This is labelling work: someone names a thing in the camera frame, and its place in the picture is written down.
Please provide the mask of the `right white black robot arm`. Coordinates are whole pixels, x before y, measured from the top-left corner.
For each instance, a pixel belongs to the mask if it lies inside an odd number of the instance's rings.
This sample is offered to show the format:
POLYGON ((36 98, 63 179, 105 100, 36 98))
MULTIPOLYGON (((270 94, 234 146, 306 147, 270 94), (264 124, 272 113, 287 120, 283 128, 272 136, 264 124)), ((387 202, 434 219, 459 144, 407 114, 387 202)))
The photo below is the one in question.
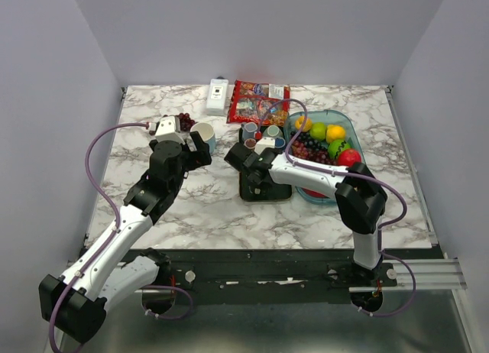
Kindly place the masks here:
POLYGON ((368 167, 315 164, 278 150, 266 148, 260 154, 237 143, 225 155, 225 162, 237 170, 255 191, 273 185, 290 185, 312 190, 334 199, 344 225, 354 241, 353 280, 367 286, 379 277, 379 224, 387 194, 368 167))

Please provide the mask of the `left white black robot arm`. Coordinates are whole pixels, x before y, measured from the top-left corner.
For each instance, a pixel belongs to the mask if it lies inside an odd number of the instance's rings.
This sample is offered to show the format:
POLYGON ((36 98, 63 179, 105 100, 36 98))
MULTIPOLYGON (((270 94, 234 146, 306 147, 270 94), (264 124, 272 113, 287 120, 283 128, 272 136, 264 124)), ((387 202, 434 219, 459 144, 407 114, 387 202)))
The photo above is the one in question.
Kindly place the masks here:
POLYGON ((174 139, 151 142, 149 167, 127 193, 115 219, 78 261, 59 277, 39 285, 42 317, 49 323, 48 342, 60 349, 56 331, 84 345, 100 330, 108 312, 136 290, 163 287, 169 269, 163 254, 146 250, 124 267, 118 264, 131 246, 173 205, 188 172, 211 164, 209 145, 196 131, 190 150, 174 139))

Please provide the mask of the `brown striped mug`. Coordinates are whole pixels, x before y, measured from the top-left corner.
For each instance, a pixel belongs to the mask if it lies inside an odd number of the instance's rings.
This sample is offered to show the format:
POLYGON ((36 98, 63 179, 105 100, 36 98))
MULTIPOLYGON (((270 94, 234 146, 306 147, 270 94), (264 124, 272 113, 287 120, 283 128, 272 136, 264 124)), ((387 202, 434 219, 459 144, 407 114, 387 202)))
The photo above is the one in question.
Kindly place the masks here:
POLYGON ((249 138, 244 142, 244 145, 246 148, 253 150, 256 146, 256 140, 253 138, 249 138))

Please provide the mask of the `dark blue mug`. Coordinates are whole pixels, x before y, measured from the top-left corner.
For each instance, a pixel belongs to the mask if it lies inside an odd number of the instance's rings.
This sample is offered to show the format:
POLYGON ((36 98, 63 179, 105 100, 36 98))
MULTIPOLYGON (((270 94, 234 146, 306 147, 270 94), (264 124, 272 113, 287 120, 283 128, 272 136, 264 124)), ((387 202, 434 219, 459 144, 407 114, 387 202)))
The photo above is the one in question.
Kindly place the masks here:
POLYGON ((274 147, 276 149, 283 149, 286 146, 286 141, 283 138, 275 138, 274 147))

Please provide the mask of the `light blue hexagonal mug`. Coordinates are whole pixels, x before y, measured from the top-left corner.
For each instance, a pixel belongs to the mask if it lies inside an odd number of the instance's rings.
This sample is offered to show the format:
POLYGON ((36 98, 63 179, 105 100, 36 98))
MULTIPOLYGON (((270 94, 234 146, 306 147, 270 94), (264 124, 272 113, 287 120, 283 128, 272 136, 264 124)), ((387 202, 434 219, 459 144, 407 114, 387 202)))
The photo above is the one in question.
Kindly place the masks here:
POLYGON ((191 127, 190 131, 198 132, 202 140, 208 144, 209 153, 213 154, 216 146, 215 131, 213 127, 209 123, 198 122, 191 127))

